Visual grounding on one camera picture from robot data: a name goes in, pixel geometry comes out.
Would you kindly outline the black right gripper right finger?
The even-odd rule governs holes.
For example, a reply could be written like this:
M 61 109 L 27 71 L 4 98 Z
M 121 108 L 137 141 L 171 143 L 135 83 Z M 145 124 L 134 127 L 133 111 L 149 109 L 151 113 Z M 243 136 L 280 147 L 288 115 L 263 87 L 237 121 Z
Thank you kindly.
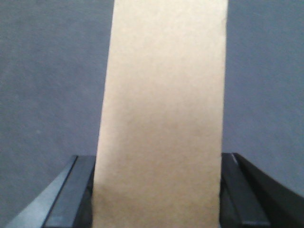
M 223 153 L 221 228 L 302 228 L 304 199 L 238 153 Z

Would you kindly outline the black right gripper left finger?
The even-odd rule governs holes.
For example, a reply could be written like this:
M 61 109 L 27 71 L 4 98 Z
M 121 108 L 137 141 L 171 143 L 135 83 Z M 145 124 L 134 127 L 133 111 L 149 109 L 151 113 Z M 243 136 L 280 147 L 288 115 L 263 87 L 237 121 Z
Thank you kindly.
M 90 228 L 94 156 L 72 156 L 58 176 L 8 228 Z

